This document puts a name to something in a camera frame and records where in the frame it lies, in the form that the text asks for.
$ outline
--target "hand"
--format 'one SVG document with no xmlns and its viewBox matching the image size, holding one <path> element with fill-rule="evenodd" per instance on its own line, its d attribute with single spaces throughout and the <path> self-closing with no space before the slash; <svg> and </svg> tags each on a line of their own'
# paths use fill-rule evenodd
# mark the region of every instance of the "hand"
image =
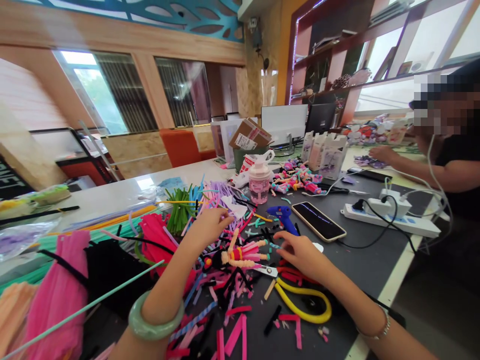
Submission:
<svg viewBox="0 0 480 360">
<path fill-rule="evenodd" d="M 203 250 L 217 241 L 225 228 L 233 221 L 234 218 L 229 216 L 229 211 L 225 208 L 204 209 L 188 229 L 185 237 L 192 237 L 193 243 Z"/>
<path fill-rule="evenodd" d="M 372 148 L 368 153 L 368 155 L 388 165 L 391 165 L 392 161 L 396 157 L 400 156 L 395 151 L 393 151 L 390 146 L 387 146 L 387 145 L 382 145 L 382 146 L 377 146 Z"/>
<path fill-rule="evenodd" d="M 306 236 L 295 236 L 287 231 L 279 231 L 274 239 L 284 239 L 281 249 L 276 252 L 308 278 L 329 287 L 340 271 L 321 253 Z"/>
</svg>

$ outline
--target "black monitor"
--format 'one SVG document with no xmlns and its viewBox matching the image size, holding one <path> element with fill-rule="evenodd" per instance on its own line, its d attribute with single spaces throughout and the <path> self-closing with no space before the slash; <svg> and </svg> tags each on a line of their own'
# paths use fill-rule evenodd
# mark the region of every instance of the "black monitor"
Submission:
<svg viewBox="0 0 480 360">
<path fill-rule="evenodd" d="M 335 120 L 335 103 L 312 105 L 306 121 L 305 133 L 323 134 L 333 125 Z"/>
</svg>

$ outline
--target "pink bottle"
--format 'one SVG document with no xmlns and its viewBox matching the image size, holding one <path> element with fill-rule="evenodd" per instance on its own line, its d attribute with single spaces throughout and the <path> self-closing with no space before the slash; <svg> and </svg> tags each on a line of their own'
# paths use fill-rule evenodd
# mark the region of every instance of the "pink bottle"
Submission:
<svg viewBox="0 0 480 360">
<path fill-rule="evenodd" d="M 268 200 L 272 174 L 268 163 L 272 161 L 274 157 L 275 153 L 273 150 L 269 150 L 263 155 L 258 155 L 255 163 L 248 170 L 250 198 L 254 204 L 265 204 Z"/>
</svg>

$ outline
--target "person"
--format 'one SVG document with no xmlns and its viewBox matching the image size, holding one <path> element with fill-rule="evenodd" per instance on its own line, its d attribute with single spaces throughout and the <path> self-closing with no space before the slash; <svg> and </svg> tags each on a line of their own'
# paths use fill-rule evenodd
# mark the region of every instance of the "person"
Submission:
<svg viewBox="0 0 480 360">
<path fill-rule="evenodd" d="M 175 318 L 182 303 L 187 277 L 204 248 L 218 239 L 233 221 L 226 209 L 206 209 L 193 223 L 177 248 L 163 275 L 141 307 L 142 321 L 150 325 L 167 324 Z M 305 236 L 277 232 L 284 239 L 277 252 L 307 277 L 323 284 L 343 304 L 358 331 L 380 360 L 429 360 L 435 357 L 403 327 L 367 297 L 345 274 L 336 268 Z M 379 336 L 378 340 L 370 337 Z M 109 360 L 165 359 L 169 336 L 147 341 L 137 337 L 128 326 L 112 350 Z"/>
<path fill-rule="evenodd" d="M 415 111 L 410 132 L 418 149 L 427 156 L 433 137 L 433 174 L 446 193 L 453 215 L 472 221 L 480 220 L 479 89 L 480 59 L 447 75 L 441 84 L 429 84 L 429 91 L 410 103 Z M 369 155 L 439 188 L 427 163 L 401 156 L 388 145 L 372 148 Z"/>
<path fill-rule="evenodd" d="M 450 224 L 439 218 L 442 230 L 430 248 L 427 261 L 468 291 L 480 295 L 480 59 L 446 76 L 439 84 L 428 84 L 427 91 L 410 103 L 415 111 L 414 126 L 418 149 L 429 154 L 432 172 L 445 191 L 451 208 Z M 369 155 L 395 170 L 439 186 L 428 163 L 414 161 L 387 145 L 375 147 Z"/>
</svg>

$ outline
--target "orange chair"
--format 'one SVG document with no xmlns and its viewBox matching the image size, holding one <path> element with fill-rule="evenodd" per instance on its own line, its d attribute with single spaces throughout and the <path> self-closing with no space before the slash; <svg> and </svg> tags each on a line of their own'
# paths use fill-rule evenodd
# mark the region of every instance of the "orange chair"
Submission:
<svg viewBox="0 0 480 360">
<path fill-rule="evenodd" d="M 199 151 L 191 131 L 161 129 L 160 137 L 174 168 L 217 157 L 215 150 Z"/>
</svg>

